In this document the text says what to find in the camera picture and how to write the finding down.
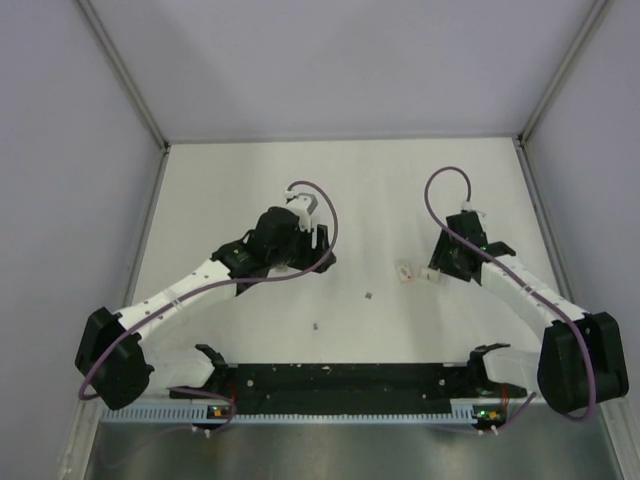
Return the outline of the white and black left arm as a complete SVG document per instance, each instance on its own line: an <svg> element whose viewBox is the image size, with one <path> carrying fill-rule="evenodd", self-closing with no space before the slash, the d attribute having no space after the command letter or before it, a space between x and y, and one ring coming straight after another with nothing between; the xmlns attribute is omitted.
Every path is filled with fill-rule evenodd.
<svg viewBox="0 0 640 480"><path fill-rule="evenodd" d="M82 374L82 401L100 399L119 410L144 395L177 387L216 396L227 374L206 345L171 350L165 343L200 309L275 282L285 266L290 279L323 273L336 261L339 227L313 222L310 214L271 207L243 237L220 246L184 278L137 304L112 312L100 307L85 323L74 364Z"/></svg>

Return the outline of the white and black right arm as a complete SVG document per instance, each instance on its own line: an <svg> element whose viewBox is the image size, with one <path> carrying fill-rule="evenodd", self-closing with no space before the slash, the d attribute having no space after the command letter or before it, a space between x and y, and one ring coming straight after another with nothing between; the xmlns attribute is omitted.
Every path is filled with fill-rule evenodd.
<svg viewBox="0 0 640 480"><path fill-rule="evenodd" d="M509 343L475 348L469 388L487 396L510 384L541 396L568 415L624 397L629 380L618 322L589 313L533 275L504 242L490 242L479 216L447 217L429 264L452 278L474 282L499 298L538 339L534 350Z"/></svg>

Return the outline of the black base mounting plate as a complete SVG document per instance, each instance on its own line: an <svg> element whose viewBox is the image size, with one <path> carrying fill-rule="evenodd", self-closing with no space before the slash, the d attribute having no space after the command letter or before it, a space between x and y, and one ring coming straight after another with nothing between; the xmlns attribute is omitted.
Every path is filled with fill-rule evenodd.
<svg viewBox="0 0 640 480"><path fill-rule="evenodd" d="M201 389L231 399L241 415L449 413L453 400L511 396L465 366L439 363L238 364Z"/></svg>

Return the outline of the aluminium frame post right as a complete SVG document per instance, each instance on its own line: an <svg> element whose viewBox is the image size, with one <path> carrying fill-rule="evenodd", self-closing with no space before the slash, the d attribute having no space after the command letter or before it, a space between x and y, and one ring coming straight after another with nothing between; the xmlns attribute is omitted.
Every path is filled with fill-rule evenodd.
<svg viewBox="0 0 640 480"><path fill-rule="evenodd" d="M517 135L517 142L521 147L524 147L529 142L548 110L553 106L555 99L561 93L564 85L570 78L577 63L585 53L589 43L606 19L613 5L614 1L612 0L597 0L591 3L586 18L572 38L550 81L536 102L520 133Z"/></svg>

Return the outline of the aluminium frame post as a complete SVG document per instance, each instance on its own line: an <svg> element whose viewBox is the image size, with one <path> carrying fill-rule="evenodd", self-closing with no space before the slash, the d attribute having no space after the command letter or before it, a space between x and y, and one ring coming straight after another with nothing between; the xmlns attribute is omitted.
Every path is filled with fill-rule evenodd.
<svg viewBox="0 0 640 480"><path fill-rule="evenodd" d="M144 96L131 75L126 62L122 58L116 44L111 38L111 35L107 31L98 11L89 0L73 0L72 3L77 8L91 35L97 42L102 55L107 61L115 79L121 86L129 104L153 139L158 150L165 153L169 148L169 142L162 133L148 106L148 103L144 99Z"/></svg>
<svg viewBox="0 0 640 480"><path fill-rule="evenodd" d="M529 142L548 110L553 106L555 99L561 93L564 85L570 78L577 63L585 53L589 43L606 19L613 5L614 1L612 0L597 0L591 3L586 18L572 38L550 81L536 102L520 133L517 135L517 142L521 147L524 147Z"/></svg>

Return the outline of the aluminium frame post left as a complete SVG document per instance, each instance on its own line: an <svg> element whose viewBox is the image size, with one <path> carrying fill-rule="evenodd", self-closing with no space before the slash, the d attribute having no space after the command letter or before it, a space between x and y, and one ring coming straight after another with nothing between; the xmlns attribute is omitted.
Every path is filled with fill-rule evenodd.
<svg viewBox="0 0 640 480"><path fill-rule="evenodd" d="M126 62L122 58L116 44L111 38L111 35L107 31L98 11L89 0L73 0L72 3L77 8L91 35L97 42L102 55L107 61L115 79L121 86L129 104L153 139L158 150L165 153L169 148L169 142L162 133L148 106L148 103L144 99L144 96L131 75Z"/></svg>

